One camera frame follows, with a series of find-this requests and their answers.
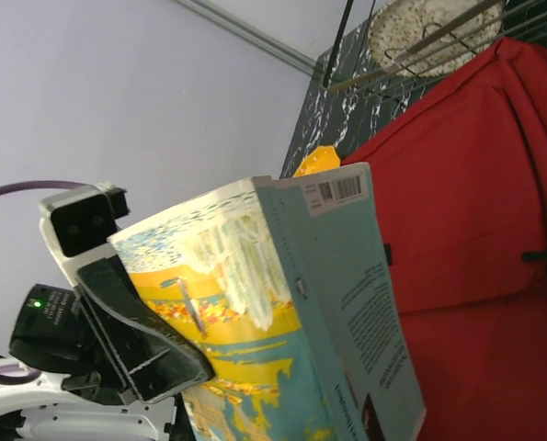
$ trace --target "cable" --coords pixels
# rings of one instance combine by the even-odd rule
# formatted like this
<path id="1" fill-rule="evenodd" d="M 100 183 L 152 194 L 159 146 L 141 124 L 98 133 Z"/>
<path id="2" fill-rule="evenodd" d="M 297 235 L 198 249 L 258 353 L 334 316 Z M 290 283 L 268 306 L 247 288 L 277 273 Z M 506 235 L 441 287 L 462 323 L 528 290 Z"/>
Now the cable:
<path id="1" fill-rule="evenodd" d="M 0 374 L 0 385 L 2 386 L 19 386 L 21 384 L 28 384 L 37 379 L 42 372 L 39 370 L 31 370 L 27 375 L 22 377 L 11 377 L 8 375 Z"/>
<path id="2" fill-rule="evenodd" d="M 24 181 L 16 182 L 14 184 L 8 184 L 0 186 L 0 196 L 8 195 L 10 193 L 17 193 L 18 191 L 26 190 L 44 190 L 44 189 L 60 189 L 60 190 L 72 190 L 74 188 L 83 186 L 78 182 L 72 181 Z M 23 377 L 9 377 L 7 375 L 0 374 L 0 385 L 3 386 L 17 386 L 21 384 L 27 384 L 37 379 L 42 372 L 39 370 L 31 370 L 27 375 Z"/>

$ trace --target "orange plastic object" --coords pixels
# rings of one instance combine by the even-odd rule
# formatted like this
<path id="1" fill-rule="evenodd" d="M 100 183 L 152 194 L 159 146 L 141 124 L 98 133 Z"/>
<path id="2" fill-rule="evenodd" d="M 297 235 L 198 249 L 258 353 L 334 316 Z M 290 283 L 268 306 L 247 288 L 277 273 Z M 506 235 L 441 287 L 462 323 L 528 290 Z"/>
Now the orange plastic object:
<path id="1" fill-rule="evenodd" d="M 304 158 L 293 177 L 325 172 L 340 166 L 340 158 L 332 145 L 321 145 Z"/>

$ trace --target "speckled plate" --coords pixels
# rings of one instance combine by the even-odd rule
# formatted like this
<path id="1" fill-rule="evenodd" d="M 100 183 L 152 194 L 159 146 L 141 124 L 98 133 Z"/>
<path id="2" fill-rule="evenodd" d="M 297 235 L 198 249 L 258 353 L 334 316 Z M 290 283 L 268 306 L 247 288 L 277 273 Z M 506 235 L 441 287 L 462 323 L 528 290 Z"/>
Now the speckled plate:
<path id="1" fill-rule="evenodd" d="M 439 26 L 447 25 L 459 14 L 478 3 L 480 0 L 391 0 L 380 9 L 371 21 L 369 32 L 371 56 L 383 69 L 389 68 L 393 64 L 392 59 L 400 52 L 418 43 L 425 36 L 437 30 Z M 453 31 L 454 35 L 462 36 L 472 29 L 479 28 L 486 22 L 499 17 L 502 11 L 503 4 L 499 3 L 456 28 Z M 494 38 L 501 26 L 501 20 L 498 20 L 462 39 L 462 42 L 452 44 L 427 57 L 429 52 L 455 40 L 452 35 L 447 35 L 419 53 L 411 55 L 406 63 L 413 61 L 416 63 L 398 74 L 408 77 L 415 74 L 422 76 L 449 74 L 475 56 L 472 51 L 467 51 L 467 46 L 472 47 Z M 485 44 L 477 48 L 475 52 L 483 51 L 488 46 L 489 44 Z"/>

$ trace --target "wall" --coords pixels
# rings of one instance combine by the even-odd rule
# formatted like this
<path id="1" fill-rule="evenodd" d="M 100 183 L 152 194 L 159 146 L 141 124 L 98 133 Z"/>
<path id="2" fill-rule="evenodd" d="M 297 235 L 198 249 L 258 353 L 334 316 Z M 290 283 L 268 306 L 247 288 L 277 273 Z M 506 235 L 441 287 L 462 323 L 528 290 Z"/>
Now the wall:
<path id="1" fill-rule="evenodd" d="M 278 175 L 309 79 L 169 0 L 0 0 L 0 185 L 111 180 L 140 220 Z M 0 198 L 0 353 L 37 282 L 50 192 Z"/>
<path id="2" fill-rule="evenodd" d="M 211 0 L 270 37 L 317 60 L 336 37 L 347 0 Z M 374 0 L 354 0 L 346 33 L 369 16 Z M 375 0 L 377 11 L 387 0 Z"/>

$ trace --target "red fabric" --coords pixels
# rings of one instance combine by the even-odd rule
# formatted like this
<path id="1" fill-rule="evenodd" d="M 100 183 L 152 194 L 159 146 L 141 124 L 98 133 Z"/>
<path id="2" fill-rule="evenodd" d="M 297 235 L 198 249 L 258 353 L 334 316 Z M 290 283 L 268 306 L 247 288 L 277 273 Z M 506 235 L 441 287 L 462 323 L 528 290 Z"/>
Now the red fabric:
<path id="1" fill-rule="evenodd" d="M 547 441 L 547 51 L 502 39 L 344 164 L 368 162 L 427 404 L 421 440 Z"/>

